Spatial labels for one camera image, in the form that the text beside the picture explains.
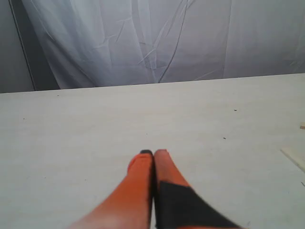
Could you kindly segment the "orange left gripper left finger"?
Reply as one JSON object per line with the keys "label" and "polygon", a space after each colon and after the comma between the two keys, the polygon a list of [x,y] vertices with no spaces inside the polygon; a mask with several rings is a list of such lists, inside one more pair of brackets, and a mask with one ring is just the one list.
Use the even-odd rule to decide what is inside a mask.
{"label": "orange left gripper left finger", "polygon": [[153,201],[153,153],[142,150],[129,163],[127,175],[93,211],[71,229],[149,229]]}

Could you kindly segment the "left gripper orange and black right finger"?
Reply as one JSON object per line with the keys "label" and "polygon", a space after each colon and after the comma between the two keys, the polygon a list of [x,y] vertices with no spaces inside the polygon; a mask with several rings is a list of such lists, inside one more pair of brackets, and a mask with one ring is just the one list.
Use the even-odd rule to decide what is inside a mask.
{"label": "left gripper orange and black right finger", "polygon": [[154,153],[158,229],[239,229],[240,226],[206,203],[174,164],[169,152]]}

